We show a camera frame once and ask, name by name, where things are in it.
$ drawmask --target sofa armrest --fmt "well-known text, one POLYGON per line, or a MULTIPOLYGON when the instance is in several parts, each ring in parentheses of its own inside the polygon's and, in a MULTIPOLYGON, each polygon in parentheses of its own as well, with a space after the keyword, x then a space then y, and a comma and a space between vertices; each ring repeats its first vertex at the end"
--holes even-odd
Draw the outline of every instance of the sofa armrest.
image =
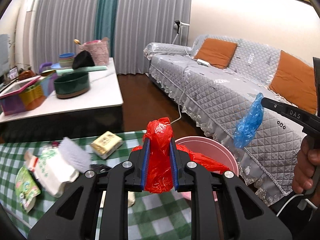
POLYGON ((187 55, 187 53, 190 55, 191 51, 191 47, 152 42, 145 47, 145 49, 143 50, 143 54, 148 60, 151 60, 155 55, 185 56, 187 55))

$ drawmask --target black table base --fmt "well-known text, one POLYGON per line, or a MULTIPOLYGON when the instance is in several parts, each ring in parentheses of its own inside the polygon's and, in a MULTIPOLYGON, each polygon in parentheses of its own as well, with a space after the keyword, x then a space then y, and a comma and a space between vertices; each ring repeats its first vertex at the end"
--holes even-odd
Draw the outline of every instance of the black table base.
POLYGON ((0 123, 5 142, 39 142, 63 137, 100 136, 106 131, 123 132, 122 106, 44 115, 0 123))

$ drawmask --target green snack bag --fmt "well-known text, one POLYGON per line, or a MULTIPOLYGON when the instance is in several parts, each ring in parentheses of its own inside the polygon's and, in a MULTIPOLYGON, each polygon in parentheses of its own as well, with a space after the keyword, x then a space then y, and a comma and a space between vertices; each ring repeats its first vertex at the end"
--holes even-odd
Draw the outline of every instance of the green snack bag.
POLYGON ((28 169, 23 166, 16 176, 15 191, 22 208, 28 213, 36 202, 36 196, 41 193, 33 181, 28 169))

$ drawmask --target silver bolt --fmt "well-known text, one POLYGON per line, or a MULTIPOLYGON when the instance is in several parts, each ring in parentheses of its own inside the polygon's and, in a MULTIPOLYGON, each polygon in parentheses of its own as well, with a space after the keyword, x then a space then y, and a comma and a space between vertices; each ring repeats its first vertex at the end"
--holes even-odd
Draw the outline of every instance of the silver bolt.
POLYGON ((130 168, 132 166, 132 162, 126 161, 122 163, 122 166, 124 166, 125 168, 130 168))
POLYGON ((188 162, 187 163, 187 166, 189 167, 189 168, 195 168, 196 166, 197 166, 197 164, 195 163, 195 162, 188 162))
POLYGON ((94 171, 87 171, 87 172, 85 173, 85 176, 86 176, 87 178, 92 178, 92 177, 94 176, 94 171))
POLYGON ((224 176, 226 176, 227 178, 231 179, 234 176, 234 173, 232 171, 226 171, 224 173, 224 176))

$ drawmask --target blue gripper pad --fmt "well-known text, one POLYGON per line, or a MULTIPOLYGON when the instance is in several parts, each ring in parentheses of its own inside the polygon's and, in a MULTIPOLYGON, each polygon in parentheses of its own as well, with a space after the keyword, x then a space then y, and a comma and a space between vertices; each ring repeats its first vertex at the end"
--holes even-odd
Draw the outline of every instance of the blue gripper pad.
POLYGON ((141 190, 144 190, 144 187, 146 186, 148 169, 149 169, 150 140, 149 139, 146 139, 146 140, 147 140, 147 147, 146 147, 146 151, 144 153, 142 169, 141 169, 141 190))
POLYGON ((179 187, 178 168, 177 168, 176 157, 173 150, 172 140, 170 141, 169 155, 170 155, 171 175, 172 175, 174 190, 178 190, 178 187, 179 187))

